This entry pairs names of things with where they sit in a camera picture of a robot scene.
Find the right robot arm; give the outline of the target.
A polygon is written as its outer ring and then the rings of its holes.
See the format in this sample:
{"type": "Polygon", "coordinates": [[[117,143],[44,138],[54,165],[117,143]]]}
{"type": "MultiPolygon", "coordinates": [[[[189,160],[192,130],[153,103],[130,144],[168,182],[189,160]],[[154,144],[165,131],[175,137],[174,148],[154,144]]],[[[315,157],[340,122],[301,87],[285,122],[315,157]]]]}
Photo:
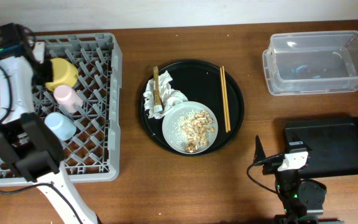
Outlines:
{"type": "Polygon", "coordinates": [[[248,178],[280,199],[284,214],[275,215],[274,223],[342,223],[338,219],[319,219],[323,214],[323,203],[327,187],[313,179],[302,179],[299,171],[308,164],[312,149],[302,140],[296,139],[287,145],[285,152],[267,157],[260,138],[255,137],[253,163],[247,168],[248,178]],[[275,188],[271,189],[250,175],[253,167],[262,166],[263,175],[275,176],[275,188]]]}

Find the pink plastic cup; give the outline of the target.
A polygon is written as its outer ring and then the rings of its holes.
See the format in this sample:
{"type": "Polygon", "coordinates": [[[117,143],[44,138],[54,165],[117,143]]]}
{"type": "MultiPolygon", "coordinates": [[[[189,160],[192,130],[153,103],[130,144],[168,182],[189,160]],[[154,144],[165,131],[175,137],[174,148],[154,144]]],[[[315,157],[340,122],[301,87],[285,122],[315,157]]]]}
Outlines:
{"type": "Polygon", "coordinates": [[[59,85],[54,89],[53,96],[57,103],[69,113],[76,113],[77,106],[83,106],[83,100],[76,91],[68,85],[59,85]]]}

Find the yellow plastic bowl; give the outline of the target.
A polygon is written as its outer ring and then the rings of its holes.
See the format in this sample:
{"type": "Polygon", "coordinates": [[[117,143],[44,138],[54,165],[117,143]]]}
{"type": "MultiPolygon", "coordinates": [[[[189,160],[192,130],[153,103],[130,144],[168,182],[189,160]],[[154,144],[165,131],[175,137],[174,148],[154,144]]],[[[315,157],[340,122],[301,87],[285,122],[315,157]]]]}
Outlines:
{"type": "Polygon", "coordinates": [[[74,87],[78,81],[79,73],[77,68],[64,58],[51,59],[53,80],[45,83],[49,91],[54,91],[60,85],[74,87]]]}

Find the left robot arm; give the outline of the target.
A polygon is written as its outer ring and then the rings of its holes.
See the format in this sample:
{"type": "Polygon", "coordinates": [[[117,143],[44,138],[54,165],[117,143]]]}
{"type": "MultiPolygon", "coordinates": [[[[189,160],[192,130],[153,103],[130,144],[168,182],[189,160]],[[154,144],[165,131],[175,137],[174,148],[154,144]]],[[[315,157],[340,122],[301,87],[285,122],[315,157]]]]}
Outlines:
{"type": "Polygon", "coordinates": [[[20,24],[0,26],[0,158],[14,175],[38,188],[65,223],[99,223],[71,182],[64,163],[62,141],[76,126],[60,113],[41,120],[32,98],[34,85],[53,80],[45,44],[29,39],[20,24]]]}

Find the light blue plastic cup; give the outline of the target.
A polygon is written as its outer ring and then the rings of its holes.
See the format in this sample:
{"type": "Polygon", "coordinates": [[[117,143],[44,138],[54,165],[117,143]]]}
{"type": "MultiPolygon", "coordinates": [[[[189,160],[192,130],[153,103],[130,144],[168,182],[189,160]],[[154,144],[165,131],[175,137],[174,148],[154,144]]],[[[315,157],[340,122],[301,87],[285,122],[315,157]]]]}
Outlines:
{"type": "Polygon", "coordinates": [[[46,116],[45,125],[62,141],[67,141],[76,133],[74,122],[65,115],[53,112],[46,116]]]}

